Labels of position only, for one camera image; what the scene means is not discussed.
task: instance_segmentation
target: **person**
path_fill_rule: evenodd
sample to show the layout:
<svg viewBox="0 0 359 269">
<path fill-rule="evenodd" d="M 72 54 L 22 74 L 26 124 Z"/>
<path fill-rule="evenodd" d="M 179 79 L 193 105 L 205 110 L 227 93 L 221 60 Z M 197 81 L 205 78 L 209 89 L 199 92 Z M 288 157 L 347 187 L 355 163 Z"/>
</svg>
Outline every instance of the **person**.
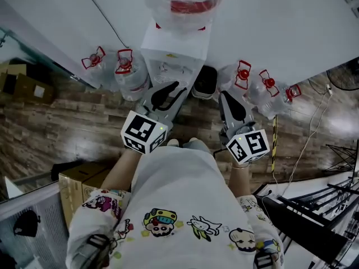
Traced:
<svg viewBox="0 0 359 269">
<path fill-rule="evenodd" d="M 98 268 L 284 268 L 282 242 L 251 195 L 248 169 L 233 162 L 227 186 L 197 138 L 147 155 L 126 149 L 77 209 L 67 267 L 95 254 L 84 246 L 98 234 L 109 239 Z"/>
</svg>

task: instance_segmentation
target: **power plug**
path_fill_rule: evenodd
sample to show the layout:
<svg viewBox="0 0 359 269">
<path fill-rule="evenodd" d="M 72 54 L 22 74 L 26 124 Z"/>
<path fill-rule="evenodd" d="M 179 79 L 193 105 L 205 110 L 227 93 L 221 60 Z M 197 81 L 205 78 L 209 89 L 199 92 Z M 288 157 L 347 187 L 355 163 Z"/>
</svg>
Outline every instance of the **power plug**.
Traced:
<svg viewBox="0 0 359 269">
<path fill-rule="evenodd" d="M 325 87 L 326 87 L 326 90 L 329 92 L 329 95 L 333 96 L 332 87 L 329 84 L 326 84 Z"/>
</svg>

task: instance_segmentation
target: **black fan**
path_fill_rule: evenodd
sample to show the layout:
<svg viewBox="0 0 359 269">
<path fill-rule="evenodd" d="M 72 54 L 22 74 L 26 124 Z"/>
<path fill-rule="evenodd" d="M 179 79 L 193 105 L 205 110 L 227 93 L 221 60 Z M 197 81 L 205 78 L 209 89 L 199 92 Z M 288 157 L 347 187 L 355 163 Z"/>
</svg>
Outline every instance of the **black fan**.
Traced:
<svg viewBox="0 0 359 269">
<path fill-rule="evenodd" d="M 330 82 L 343 91 L 359 89 L 359 57 L 326 72 Z"/>
</svg>

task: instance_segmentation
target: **forearm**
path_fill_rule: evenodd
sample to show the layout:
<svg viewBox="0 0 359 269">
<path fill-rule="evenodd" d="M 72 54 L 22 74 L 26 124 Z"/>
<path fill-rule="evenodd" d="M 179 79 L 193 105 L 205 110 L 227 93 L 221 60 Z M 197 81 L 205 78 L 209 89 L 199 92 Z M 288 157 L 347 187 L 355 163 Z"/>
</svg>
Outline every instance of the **forearm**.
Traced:
<svg viewBox="0 0 359 269">
<path fill-rule="evenodd" d="M 249 165 L 245 168 L 239 168 L 238 165 L 235 164 L 232 167 L 228 187 L 236 198 L 251 194 Z"/>
<path fill-rule="evenodd" d="M 101 188 L 127 191 L 134 178 L 140 158 L 141 154 L 139 152 L 126 149 L 105 178 Z"/>
</svg>

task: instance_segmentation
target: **white label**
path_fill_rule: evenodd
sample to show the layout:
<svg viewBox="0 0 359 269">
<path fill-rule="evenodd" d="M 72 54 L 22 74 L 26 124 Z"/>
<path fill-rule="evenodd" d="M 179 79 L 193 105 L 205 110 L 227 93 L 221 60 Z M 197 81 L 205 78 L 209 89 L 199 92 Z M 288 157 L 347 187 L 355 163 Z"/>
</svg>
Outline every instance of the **white label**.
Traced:
<svg viewBox="0 0 359 269">
<path fill-rule="evenodd" d="M 44 96 L 44 87 L 36 86 L 34 91 L 34 96 L 37 96 L 38 98 L 42 98 Z"/>
</svg>

